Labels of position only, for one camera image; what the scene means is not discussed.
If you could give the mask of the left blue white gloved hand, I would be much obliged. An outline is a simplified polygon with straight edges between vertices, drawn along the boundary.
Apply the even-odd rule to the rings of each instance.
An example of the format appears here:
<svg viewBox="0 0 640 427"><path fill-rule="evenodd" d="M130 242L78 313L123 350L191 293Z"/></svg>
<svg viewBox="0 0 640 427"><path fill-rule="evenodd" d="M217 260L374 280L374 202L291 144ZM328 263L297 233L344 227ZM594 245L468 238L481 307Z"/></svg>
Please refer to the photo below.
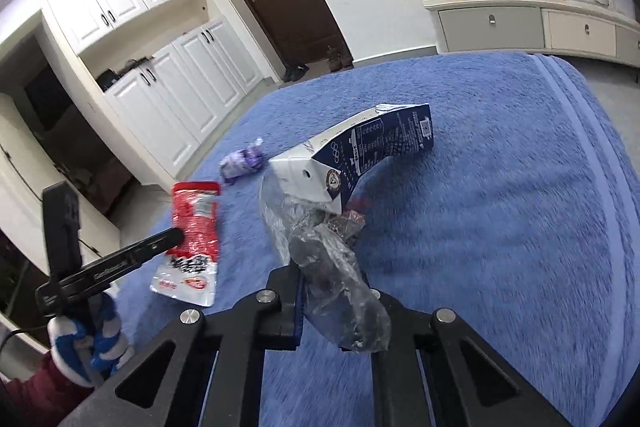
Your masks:
<svg viewBox="0 0 640 427"><path fill-rule="evenodd" d="M104 383L134 355L110 295L94 298L89 313L88 319L58 315L47 326L54 365L84 388Z"/></svg>

